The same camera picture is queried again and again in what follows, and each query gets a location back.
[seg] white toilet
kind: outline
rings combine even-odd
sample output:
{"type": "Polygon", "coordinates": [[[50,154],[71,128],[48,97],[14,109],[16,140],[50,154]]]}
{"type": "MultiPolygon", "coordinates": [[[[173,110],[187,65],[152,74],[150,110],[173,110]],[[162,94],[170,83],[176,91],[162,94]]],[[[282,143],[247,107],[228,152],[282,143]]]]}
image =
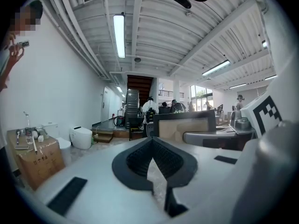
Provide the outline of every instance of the white toilet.
{"type": "Polygon", "coordinates": [[[71,142],[59,137],[59,128],[57,123],[47,123],[43,124],[42,127],[54,139],[58,140],[62,158],[64,160],[65,166],[71,164],[71,142]]]}
{"type": "Polygon", "coordinates": [[[80,149],[89,149],[92,145],[93,132],[81,126],[70,129],[70,136],[73,146],[80,149]]]}

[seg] ceiling light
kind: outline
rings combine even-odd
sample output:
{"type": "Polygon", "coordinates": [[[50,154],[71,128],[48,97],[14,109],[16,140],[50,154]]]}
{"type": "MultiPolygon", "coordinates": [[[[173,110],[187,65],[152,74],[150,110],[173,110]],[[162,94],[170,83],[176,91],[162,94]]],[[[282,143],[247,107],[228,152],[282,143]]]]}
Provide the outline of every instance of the ceiling light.
{"type": "Polygon", "coordinates": [[[267,42],[266,41],[263,41],[263,47],[266,48],[268,45],[267,45],[267,42]]]}
{"type": "Polygon", "coordinates": [[[274,75],[274,76],[268,77],[268,78],[266,78],[265,80],[270,80],[270,79],[273,79],[273,78],[275,78],[275,77],[277,77],[277,75],[274,75]]]}
{"type": "Polygon", "coordinates": [[[125,53],[125,16],[114,15],[114,34],[119,58],[126,58],[125,53]]]}
{"type": "Polygon", "coordinates": [[[243,85],[247,85],[247,84],[245,83],[245,84],[235,85],[235,86],[230,87],[230,89],[237,88],[237,87],[240,87],[240,86],[243,86],[243,85]]]}
{"type": "Polygon", "coordinates": [[[217,71],[217,70],[223,68],[224,66],[226,66],[228,64],[230,64],[230,62],[229,62],[229,60],[226,60],[226,61],[220,63],[219,65],[216,65],[213,68],[209,69],[208,71],[202,73],[202,75],[207,76],[207,75],[211,74],[212,72],[217,71]]]}

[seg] step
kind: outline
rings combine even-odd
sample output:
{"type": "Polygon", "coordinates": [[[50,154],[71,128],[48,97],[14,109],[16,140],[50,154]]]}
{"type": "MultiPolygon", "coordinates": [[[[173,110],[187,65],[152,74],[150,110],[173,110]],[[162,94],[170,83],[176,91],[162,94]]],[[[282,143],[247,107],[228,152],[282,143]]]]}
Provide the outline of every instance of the step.
{"type": "Polygon", "coordinates": [[[110,136],[101,136],[99,135],[97,138],[93,138],[93,142],[96,144],[99,143],[110,143],[110,141],[113,139],[113,137],[110,136]]]}
{"type": "Polygon", "coordinates": [[[101,135],[101,136],[109,136],[109,137],[112,137],[113,136],[113,131],[103,131],[103,130],[97,130],[97,134],[98,135],[101,135]]]}

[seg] door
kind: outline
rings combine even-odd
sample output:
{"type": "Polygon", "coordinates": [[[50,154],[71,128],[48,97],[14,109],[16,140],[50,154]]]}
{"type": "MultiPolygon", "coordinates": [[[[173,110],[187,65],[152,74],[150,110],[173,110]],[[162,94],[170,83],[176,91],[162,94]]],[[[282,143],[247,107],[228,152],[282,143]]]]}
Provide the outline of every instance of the door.
{"type": "Polygon", "coordinates": [[[110,90],[105,87],[102,102],[101,122],[109,120],[110,90]]]}

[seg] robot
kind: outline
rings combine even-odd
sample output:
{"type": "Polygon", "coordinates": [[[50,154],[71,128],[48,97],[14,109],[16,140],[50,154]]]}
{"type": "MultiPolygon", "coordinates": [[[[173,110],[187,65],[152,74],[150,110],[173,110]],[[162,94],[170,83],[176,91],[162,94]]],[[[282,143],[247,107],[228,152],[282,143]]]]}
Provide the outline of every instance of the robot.
{"type": "Polygon", "coordinates": [[[254,223],[267,214],[298,166],[299,111],[286,109],[284,101],[298,103],[298,96],[286,91],[299,93],[299,47],[296,32],[276,2],[257,1],[278,76],[240,111],[258,139],[248,141],[242,152],[159,137],[117,145],[53,176],[37,190],[38,200],[20,190],[31,208],[48,222],[90,224],[254,223]],[[164,209],[158,207],[153,183],[147,180],[152,159],[167,181],[164,209]],[[86,182],[73,185],[74,178],[86,182]],[[66,190],[69,183],[73,188],[66,190]]]}

